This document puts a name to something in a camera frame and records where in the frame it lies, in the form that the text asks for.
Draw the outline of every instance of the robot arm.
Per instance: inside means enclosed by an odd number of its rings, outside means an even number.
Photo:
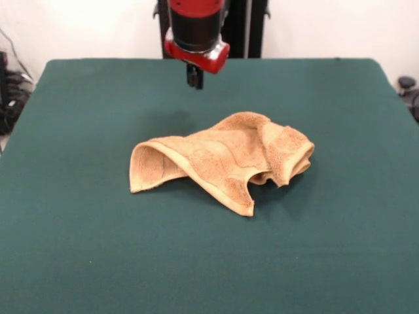
[[[187,63],[187,82],[198,90],[204,86],[204,72],[217,74],[228,58],[230,45],[220,35],[227,5],[225,0],[168,0],[164,49]]]

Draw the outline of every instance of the table surface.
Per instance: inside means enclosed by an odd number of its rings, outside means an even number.
[[[0,313],[419,313],[419,129],[373,60],[50,62],[0,159]],[[312,167],[240,217],[190,179],[131,194],[134,146],[238,111]]]

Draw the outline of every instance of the towel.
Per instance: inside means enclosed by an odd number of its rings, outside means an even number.
[[[314,144],[290,126],[242,112],[186,137],[167,136],[138,144],[130,161],[131,193],[190,177],[235,213],[252,217],[248,182],[278,187],[310,167]]]

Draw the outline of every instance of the red robot part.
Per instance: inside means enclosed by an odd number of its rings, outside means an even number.
[[[190,53],[180,49],[172,40],[166,39],[164,43],[165,51],[175,59],[198,66],[201,70],[212,74],[217,74],[222,70],[227,61],[230,45],[219,41],[213,50],[205,54]]]
[[[187,18],[205,18],[220,11],[224,0],[169,0],[169,7]]]

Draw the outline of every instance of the black cable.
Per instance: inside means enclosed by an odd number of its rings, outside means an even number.
[[[12,41],[12,39],[5,33],[5,31],[3,31],[0,27],[0,33],[4,36],[4,38],[6,38],[6,40],[10,43],[10,46],[12,47],[12,52],[14,54],[14,57],[16,58],[17,62],[19,63],[20,67],[22,68],[22,70],[24,70],[25,74],[31,79],[33,80],[32,76],[29,74],[29,71],[26,69],[25,65],[20,61],[18,54],[16,53],[16,49],[14,48],[14,43]]]
[[[418,107],[419,107],[419,92],[412,99],[412,115],[413,115],[413,118],[415,118],[416,120],[418,119],[418,117],[416,116],[416,110]]]

